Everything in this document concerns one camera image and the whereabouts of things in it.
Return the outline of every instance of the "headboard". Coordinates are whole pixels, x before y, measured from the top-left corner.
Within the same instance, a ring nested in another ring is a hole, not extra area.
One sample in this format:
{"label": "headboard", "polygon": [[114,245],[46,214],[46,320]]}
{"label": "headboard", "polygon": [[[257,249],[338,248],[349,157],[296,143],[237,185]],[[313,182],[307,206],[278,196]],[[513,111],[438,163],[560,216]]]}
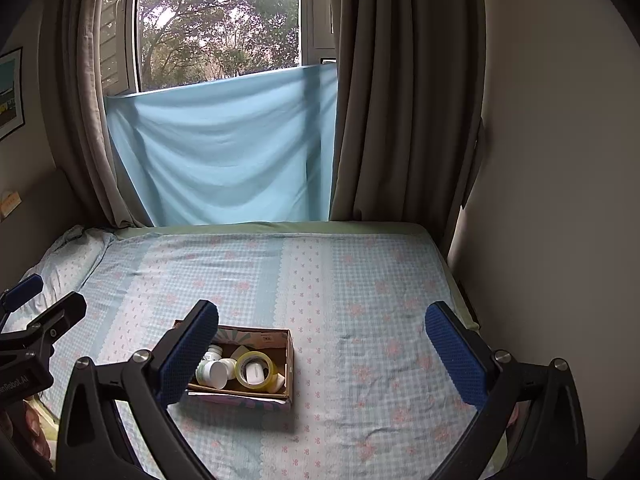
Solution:
{"label": "headboard", "polygon": [[85,219],[62,170],[33,186],[0,222],[0,291],[18,283],[62,233]]}

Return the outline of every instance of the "curtain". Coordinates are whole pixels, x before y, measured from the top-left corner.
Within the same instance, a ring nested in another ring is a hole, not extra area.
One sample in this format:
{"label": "curtain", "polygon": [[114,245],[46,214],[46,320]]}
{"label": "curtain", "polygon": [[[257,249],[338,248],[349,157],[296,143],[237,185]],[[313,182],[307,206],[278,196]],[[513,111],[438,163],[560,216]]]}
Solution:
{"label": "curtain", "polygon": [[331,220],[423,225],[446,254],[480,121],[483,0],[332,0]]}
{"label": "curtain", "polygon": [[153,225],[326,221],[335,64],[107,97],[116,154]]}
{"label": "curtain", "polygon": [[45,0],[40,99],[56,166],[96,225],[135,225],[116,182],[98,42],[102,0]]}

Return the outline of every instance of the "blue fabric sheet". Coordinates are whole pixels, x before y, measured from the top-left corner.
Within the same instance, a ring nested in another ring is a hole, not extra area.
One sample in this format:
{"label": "blue fabric sheet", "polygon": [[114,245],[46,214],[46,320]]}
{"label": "blue fabric sheet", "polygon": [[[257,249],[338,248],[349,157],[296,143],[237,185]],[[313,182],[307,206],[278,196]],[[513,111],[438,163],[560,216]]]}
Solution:
{"label": "blue fabric sheet", "polygon": [[107,97],[113,144],[156,226],[328,219],[334,64]]}

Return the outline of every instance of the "framed picture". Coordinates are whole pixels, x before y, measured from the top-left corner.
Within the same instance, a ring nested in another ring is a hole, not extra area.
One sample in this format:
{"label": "framed picture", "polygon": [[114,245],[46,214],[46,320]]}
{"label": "framed picture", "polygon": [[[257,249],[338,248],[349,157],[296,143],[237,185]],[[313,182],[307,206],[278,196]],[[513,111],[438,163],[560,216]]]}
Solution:
{"label": "framed picture", "polygon": [[24,124],[22,47],[0,56],[0,140]]}

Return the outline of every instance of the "metal screw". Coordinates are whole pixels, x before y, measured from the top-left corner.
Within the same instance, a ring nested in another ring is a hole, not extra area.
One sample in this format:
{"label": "metal screw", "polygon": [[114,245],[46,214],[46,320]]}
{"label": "metal screw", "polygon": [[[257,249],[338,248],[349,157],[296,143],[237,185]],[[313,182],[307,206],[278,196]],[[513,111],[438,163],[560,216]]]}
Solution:
{"label": "metal screw", "polygon": [[143,363],[149,359],[149,357],[151,357],[151,352],[149,350],[136,350],[133,352],[132,359],[135,363]]}
{"label": "metal screw", "polygon": [[560,358],[554,359],[554,366],[561,372],[564,372],[569,367],[567,362],[564,359],[560,359]]}
{"label": "metal screw", "polygon": [[511,354],[506,350],[497,350],[494,354],[494,359],[499,363],[508,363],[511,361]]}
{"label": "metal screw", "polygon": [[83,368],[87,368],[88,365],[89,365],[88,357],[81,357],[78,359],[78,361],[76,361],[76,368],[78,368],[79,370],[82,370]]}

